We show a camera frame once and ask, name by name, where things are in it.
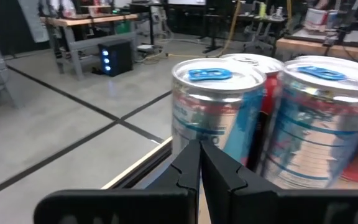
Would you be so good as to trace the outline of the wooden workbench grey legs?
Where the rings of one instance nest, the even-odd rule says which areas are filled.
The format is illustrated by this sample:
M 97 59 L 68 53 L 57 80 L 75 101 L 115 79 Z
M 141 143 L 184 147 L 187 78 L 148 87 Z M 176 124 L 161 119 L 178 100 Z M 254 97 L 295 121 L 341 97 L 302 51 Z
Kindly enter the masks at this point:
M 71 55 L 71 64 L 73 65 L 75 74 L 78 80 L 84 79 L 84 74 L 82 70 L 81 63 L 89 62 L 88 58 L 80 58 L 78 52 L 90 47 L 95 47 L 98 44 L 105 44 L 112 42 L 114 44 L 122 41 L 129 42 L 131 44 L 131 53 L 132 59 L 134 60 L 134 52 L 137 44 L 137 34 L 135 31 L 135 26 L 133 23 L 130 25 L 130 32 L 125 34 L 113 34 L 105 37 L 98 37 L 95 39 L 85 39 L 85 40 L 75 40 L 73 27 L 74 26 L 84 26 L 84 25 L 95 25 L 97 23 L 107 23 L 107 22 L 121 22 L 129 21 L 132 22 L 137 19 L 136 14 L 127 14 L 127 15 L 113 15 L 113 14 L 103 14 L 102 17 L 91 17 L 88 14 L 80 14 L 75 17 L 69 18 L 55 18 L 50 16 L 40 16 L 40 21 L 43 22 L 48 30 L 48 36 L 50 38 L 50 46 L 53 46 L 53 37 L 52 29 L 53 27 L 62 27 L 63 33 L 65 34 L 68 46 L 68 52 Z

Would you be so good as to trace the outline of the red Coca-Cola can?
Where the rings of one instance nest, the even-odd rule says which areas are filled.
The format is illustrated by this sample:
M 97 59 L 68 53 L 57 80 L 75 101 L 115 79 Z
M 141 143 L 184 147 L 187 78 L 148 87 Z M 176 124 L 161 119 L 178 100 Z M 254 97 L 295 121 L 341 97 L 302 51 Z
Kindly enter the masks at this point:
M 258 115 L 257 126 L 252 138 L 250 153 L 244 161 L 246 167 L 252 171 L 256 171 L 262 155 L 264 145 L 265 132 L 269 128 L 269 122 L 273 111 L 274 93 L 277 86 L 277 77 L 283 70 L 283 62 L 264 55 L 258 54 L 226 54 L 221 58 L 228 60 L 236 60 L 248 65 L 253 65 L 257 70 L 265 73 L 267 80 L 264 85 L 264 95 L 262 98 L 262 106 Z

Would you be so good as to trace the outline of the blue silver Red Bull can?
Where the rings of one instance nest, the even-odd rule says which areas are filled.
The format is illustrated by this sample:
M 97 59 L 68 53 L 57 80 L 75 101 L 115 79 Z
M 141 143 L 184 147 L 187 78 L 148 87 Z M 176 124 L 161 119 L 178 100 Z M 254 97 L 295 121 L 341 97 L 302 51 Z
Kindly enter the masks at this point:
M 172 76 L 173 156 L 195 139 L 246 164 L 266 74 L 233 60 L 197 58 L 176 64 Z
M 304 55 L 278 76 L 260 174 L 283 189 L 326 189 L 358 148 L 358 63 Z

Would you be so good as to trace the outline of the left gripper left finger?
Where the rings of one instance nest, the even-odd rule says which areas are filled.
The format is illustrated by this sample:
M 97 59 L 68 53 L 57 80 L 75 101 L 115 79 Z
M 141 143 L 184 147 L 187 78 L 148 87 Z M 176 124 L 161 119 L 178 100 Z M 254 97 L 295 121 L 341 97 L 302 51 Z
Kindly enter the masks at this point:
M 192 140 L 144 189 L 59 190 L 34 210 L 34 224 L 198 224 L 201 146 Z

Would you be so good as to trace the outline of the black computer with blue lights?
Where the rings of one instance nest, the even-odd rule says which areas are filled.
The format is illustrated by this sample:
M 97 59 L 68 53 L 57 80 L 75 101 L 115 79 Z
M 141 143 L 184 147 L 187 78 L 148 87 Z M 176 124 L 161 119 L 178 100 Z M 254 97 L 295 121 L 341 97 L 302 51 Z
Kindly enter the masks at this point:
M 110 77 L 133 70 L 132 44 L 118 40 L 110 44 L 99 44 L 101 71 Z

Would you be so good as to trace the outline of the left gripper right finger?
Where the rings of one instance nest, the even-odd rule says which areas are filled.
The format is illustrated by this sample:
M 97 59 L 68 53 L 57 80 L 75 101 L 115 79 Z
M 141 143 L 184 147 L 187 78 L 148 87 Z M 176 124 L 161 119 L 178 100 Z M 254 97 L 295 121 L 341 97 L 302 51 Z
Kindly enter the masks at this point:
M 285 190 L 201 142 L 212 224 L 358 224 L 358 190 Z

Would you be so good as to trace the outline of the white bucket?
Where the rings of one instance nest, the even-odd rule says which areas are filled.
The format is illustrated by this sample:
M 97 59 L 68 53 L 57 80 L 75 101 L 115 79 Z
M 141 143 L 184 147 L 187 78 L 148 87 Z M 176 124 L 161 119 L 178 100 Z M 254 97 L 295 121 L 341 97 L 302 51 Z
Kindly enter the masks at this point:
M 308 8 L 303 25 L 306 29 L 318 30 L 323 25 L 326 16 L 327 11 L 325 10 Z

